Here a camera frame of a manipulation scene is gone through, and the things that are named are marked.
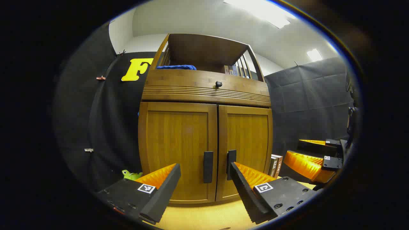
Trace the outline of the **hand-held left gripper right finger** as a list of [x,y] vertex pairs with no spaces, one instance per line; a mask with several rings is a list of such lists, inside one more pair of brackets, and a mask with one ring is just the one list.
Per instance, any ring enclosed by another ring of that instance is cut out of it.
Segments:
[[229,175],[253,223],[261,224],[297,209],[317,191],[290,177],[280,179],[232,162]]

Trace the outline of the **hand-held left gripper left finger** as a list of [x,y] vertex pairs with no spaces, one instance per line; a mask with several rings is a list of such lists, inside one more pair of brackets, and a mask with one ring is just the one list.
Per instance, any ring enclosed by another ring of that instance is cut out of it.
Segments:
[[128,219],[155,225],[161,221],[180,176],[180,164],[175,163],[137,180],[121,179],[96,196]]

